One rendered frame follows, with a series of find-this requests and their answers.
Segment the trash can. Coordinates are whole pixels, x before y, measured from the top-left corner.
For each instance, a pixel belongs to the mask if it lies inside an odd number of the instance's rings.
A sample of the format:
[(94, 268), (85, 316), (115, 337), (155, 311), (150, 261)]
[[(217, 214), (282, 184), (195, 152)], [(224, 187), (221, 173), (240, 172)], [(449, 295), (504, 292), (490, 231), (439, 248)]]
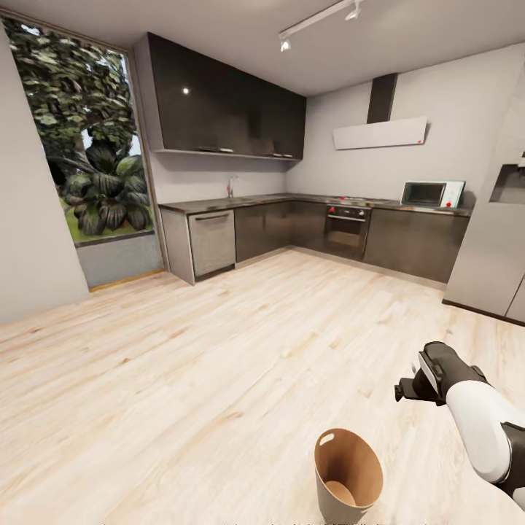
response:
[(314, 446), (314, 467), (319, 509), (327, 525), (357, 525), (381, 497), (380, 460), (355, 432), (324, 431)]

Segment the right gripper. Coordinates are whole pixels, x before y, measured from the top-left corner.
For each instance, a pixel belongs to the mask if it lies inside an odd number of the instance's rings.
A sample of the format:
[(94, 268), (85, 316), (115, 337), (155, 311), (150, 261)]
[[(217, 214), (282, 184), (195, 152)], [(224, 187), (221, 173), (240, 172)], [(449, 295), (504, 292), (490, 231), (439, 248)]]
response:
[(427, 388), (419, 379), (419, 372), (415, 378), (401, 378), (399, 385), (394, 385), (394, 395), (396, 402), (401, 401), (404, 397), (410, 400), (424, 400), (427, 402), (436, 402), (438, 405), (445, 404), (443, 397), (434, 390)]

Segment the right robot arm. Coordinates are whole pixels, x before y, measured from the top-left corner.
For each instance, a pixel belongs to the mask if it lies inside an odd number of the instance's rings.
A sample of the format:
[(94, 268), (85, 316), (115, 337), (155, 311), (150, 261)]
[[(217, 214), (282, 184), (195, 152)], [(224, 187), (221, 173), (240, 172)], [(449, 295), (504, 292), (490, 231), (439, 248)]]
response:
[(418, 358), (412, 361), (415, 378), (394, 385), (396, 402), (446, 404), (474, 471), (525, 512), (525, 413), (444, 342), (427, 344)]

